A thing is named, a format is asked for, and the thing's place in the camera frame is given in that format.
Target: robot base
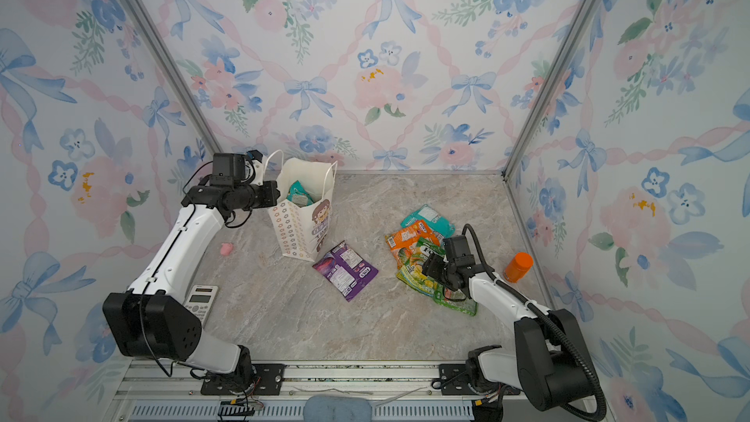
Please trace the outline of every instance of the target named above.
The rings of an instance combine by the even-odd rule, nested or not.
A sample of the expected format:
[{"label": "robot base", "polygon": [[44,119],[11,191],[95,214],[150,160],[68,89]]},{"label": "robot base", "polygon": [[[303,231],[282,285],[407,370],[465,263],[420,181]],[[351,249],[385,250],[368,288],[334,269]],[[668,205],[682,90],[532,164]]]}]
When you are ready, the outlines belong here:
[{"label": "robot base", "polygon": [[252,363],[248,348],[243,345],[239,348],[239,362],[235,371],[211,374],[209,380],[203,382],[200,393],[204,396],[230,396],[242,395],[244,390],[252,391],[255,396],[278,396],[284,381],[285,365]]}]

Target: black motor joint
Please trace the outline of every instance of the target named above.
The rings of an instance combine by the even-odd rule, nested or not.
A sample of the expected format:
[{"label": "black motor joint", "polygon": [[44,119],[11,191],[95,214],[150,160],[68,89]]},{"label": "black motor joint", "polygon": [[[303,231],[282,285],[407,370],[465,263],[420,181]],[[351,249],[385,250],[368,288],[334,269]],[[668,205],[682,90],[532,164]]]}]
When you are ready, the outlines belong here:
[{"label": "black motor joint", "polygon": [[190,188],[182,206],[202,204],[215,208],[225,221],[237,209],[250,212],[274,207],[280,196],[276,181],[252,184],[256,177],[253,161],[262,159],[257,150],[247,154],[215,154],[213,172]]}]

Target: pink toy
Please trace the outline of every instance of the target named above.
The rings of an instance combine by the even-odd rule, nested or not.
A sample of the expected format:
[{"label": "pink toy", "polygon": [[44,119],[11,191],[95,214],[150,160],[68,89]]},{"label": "pink toy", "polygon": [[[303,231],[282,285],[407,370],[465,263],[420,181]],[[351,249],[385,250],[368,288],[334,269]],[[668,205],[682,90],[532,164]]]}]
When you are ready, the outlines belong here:
[{"label": "pink toy", "polygon": [[221,250],[219,251],[219,254],[221,256],[229,256],[230,253],[234,251],[234,245],[231,243],[221,243]]}]

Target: calculator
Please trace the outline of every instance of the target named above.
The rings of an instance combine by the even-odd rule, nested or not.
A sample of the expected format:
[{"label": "calculator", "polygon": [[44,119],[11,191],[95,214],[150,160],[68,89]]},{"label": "calculator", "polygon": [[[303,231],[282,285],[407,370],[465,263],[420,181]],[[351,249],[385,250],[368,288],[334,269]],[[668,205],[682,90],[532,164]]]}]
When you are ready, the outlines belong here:
[{"label": "calculator", "polygon": [[193,286],[190,293],[187,294],[187,299],[183,305],[198,317],[201,326],[205,324],[205,319],[209,315],[211,305],[214,304],[218,292],[218,286]]}]

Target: white robotic arm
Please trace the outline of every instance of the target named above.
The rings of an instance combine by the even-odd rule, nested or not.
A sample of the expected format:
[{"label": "white robotic arm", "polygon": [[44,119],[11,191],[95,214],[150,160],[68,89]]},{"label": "white robotic arm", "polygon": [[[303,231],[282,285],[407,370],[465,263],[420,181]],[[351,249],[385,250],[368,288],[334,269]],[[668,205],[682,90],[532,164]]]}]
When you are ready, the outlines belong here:
[{"label": "white robotic arm", "polygon": [[[474,239],[478,263],[464,236],[467,231]],[[561,406],[585,420],[603,420],[607,414],[604,393],[575,316],[566,309],[551,310],[537,304],[495,275],[471,225],[464,226],[463,234],[444,239],[443,246],[445,261],[430,255],[422,273],[486,306],[513,330],[515,338],[515,354],[499,345],[469,352],[469,385],[490,390],[503,385],[522,388],[540,411]],[[548,341],[559,350],[550,350]],[[591,395],[596,398],[596,412],[569,404]]]},{"label": "white robotic arm", "polygon": [[249,216],[254,208],[276,205],[279,192],[275,181],[263,182],[262,158],[257,151],[215,154],[212,175],[186,193],[175,226],[148,267],[125,293],[104,301],[104,316],[124,355],[179,361],[238,392],[252,384],[249,351],[203,331],[182,303],[203,252],[234,220],[234,211]]},{"label": "white robotic arm", "polygon": [[[104,315],[124,355],[153,358],[165,373],[160,358],[205,370],[208,379],[237,393],[256,381],[248,349],[204,332],[182,303],[203,252],[234,220],[234,210],[247,211],[249,217],[254,208],[276,205],[279,192],[275,181],[263,181],[262,157],[257,151],[215,154],[212,175],[186,193],[174,228],[148,267],[126,292],[107,297]],[[475,238],[470,225],[464,233],[467,229]],[[514,332],[515,354],[498,345],[470,352],[466,371],[471,385],[522,388],[540,410],[562,406],[587,420],[602,420],[604,396],[573,314],[539,305],[497,278],[476,239],[474,243],[478,264],[466,237],[459,235],[443,241],[447,262],[432,255],[422,269],[424,275],[486,306]],[[548,350],[548,340],[561,350]],[[569,406],[592,393],[600,408],[596,413]]]}]

